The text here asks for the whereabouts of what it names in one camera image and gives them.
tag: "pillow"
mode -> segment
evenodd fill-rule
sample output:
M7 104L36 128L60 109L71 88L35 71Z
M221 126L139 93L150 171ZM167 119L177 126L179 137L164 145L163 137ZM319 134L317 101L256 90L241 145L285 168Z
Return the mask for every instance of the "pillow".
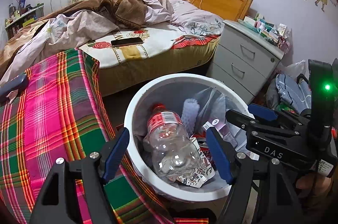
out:
M187 1L169 0L174 8L170 21L186 34L212 35L221 34L223 19L209 11L201 10Z

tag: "plaid blanket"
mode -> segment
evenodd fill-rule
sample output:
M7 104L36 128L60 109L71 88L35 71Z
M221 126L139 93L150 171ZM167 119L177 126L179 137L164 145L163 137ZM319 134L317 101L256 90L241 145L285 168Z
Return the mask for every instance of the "plaid blanket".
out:
M27 69L26 90L11 105L0 106L0 198L19 223L29 222L56 158L84 158L114 138L98 69L99 62L80 49L60 52ZM76 187L82 219L91 223L81 180ZM127 155L104 189L119 223L174 222Z

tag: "plastic bag on floor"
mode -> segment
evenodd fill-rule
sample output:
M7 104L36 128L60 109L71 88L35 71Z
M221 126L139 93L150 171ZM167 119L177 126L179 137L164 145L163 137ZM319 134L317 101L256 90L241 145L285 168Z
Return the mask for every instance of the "plastic bag on floor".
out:
M296 81L297 76L300 74L304 74L306 73L306 61L302 60L298 63L293 63L287 67L285 67L281 62L279 62L279 64L277 65L275 71L273 72L272 77L274 77L274 75L276 73L279 74L286 74L288 76L290 76L294 81Z

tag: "paper wrapper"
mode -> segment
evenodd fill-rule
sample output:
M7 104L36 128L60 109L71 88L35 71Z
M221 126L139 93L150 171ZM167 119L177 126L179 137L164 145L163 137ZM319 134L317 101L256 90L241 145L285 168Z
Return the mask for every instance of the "paper wrapper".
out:
M204 153L201 151L197 139L195 137L190 138L191 142L195 145L198 150L199 157L201 158L201 167L196 168L190 178L186 178L183 175L177 177L177 180L184 185L191 186L194 188L201 188L201 186L210 178L215 175L215 171L212 168L209 160L206 158Z

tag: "red bottle cap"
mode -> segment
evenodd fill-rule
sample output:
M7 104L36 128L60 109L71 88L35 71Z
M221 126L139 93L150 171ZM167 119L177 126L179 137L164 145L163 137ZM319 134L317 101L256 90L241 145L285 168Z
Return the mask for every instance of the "red bottle cap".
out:
M331 129L331 133L332 133L333 138L336 140L337 139L337 130L334 127L332 127L332 129Z
M165 107L164 104L158 103L158 104L153 105L153 111L154 111L156 108L163 108L163 109L165 109L166 107Z

